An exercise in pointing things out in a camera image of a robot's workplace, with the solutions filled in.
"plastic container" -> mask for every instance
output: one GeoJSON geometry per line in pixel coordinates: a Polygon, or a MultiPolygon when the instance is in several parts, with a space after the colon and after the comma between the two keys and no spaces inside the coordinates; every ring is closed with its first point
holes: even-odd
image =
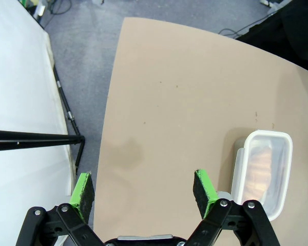
{"type": "Polygon", "coordinates": [[[261,202],[270,221],[282,212],[292,161],[292,140],[283,132],[258,130],[236,141],[232,183],[235,203],[261,202]]]}

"black cable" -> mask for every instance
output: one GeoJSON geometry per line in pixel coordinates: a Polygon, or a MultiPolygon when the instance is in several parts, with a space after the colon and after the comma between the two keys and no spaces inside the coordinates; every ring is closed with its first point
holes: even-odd
{"type": "Polygon", "coordinates": [[[68,12],[71,8],[72,8],[72,0],[69,0],[69,6],[66,10],[64,10],[63,12],[58,12],[62,6],[64,0],[61,0],[56,12],[54,12],[54,8],[55,8],[55,4],[57,2],[57,0],[53,0],[51,2],[48,2],[48,10],[50,12],[50,14],[52,15],[52,17],[50,18],[50,20],[46,23],[46,25],[43,27],[43,29],[45,29],[47,27],[47,25],[49,25],[49,23],[52,21],[52,19],[56,16],[56,15],[60,15],[60,14],[65,14],[66,12],[68,12]]]}
{"type": "Polygon", "coordinates": [[[232,35],[242,36],[242,34],[239,34],[240,31],[244,30],[245,28],[247,28],[247,27],[249,27],[249,26],[252,26],[253,24],[255,24],[255,23],[257,23],[257,22],[259,22],[259,21],[261,21],[261,20],[263,20],[263,19],[266,19],[266,18],[270,17],[271,15],[275,14],[277,11],[278,11],[278,10],[276,10],[276,11],[274,11],[274,12],[272,12],[272,13],[266,15],[265,17],[263,17],[263,18],[261,18],[261,19],[256,20],[255,22],[252,22],[251,24],[246,25],[245,27],[241,28],[241,29],[238,30],[238,31],[234,31],[233,29],[230,29],[230,28],[224,28],[224,29],[220,30],[220,32],[219,32],[218,34],[221,34],[224,30],[227,30],[227,31],[231,31],[232,33],[226,34],[226,35],[224,35],[224,36],[232,36],[232,35]]]}

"black cloth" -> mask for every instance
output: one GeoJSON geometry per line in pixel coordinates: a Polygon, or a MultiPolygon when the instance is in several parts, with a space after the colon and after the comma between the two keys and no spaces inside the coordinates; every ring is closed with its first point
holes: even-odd
{"type": "Polygon", "coordinates": [[[308,70],[308,0],[293,0],[237,40],[308,70]]]}

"container lid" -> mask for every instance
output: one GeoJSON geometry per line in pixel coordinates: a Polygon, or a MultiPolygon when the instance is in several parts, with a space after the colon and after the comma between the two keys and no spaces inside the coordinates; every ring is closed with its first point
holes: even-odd
{"type": "Polygon", "coordinates": [[[292,160],[292,140],[283,132],[251,133],[237,152],[232,197],[238,204],[261,202],[269,220],[281,213],[292,160]]]}

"black metal frame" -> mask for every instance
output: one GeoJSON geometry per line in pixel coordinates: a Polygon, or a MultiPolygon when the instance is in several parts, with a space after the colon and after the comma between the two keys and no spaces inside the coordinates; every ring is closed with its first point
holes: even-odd
{"type": "Polygon", "coordinates": [[[59,76],[55,66],[53,67],[53,73],[55,76],[59,95],[67,112],[67,118],[71,122],[76,135],[0,131],[0,151],[80,144],[78,155],[75,160],[75,169],[77,172],[86,139],[83,135],[80,134],[74,116],[68,105],[63,88],[60,84],[59,76]]]}
{"type": "Polygon", "coordinates": [[[250,200],[237,205],[219,199],[188,240],[115,238],[105,244],[70,204],[61,204],[48,212],[33,207],[27,212],[16,246],[34,246],[37,241],[42,246],[52,246],[62,235],[69,235],[77,246],[211,246],[222,230],[233,230],[243,246],[280,245],[260,202],[250,200]]]}

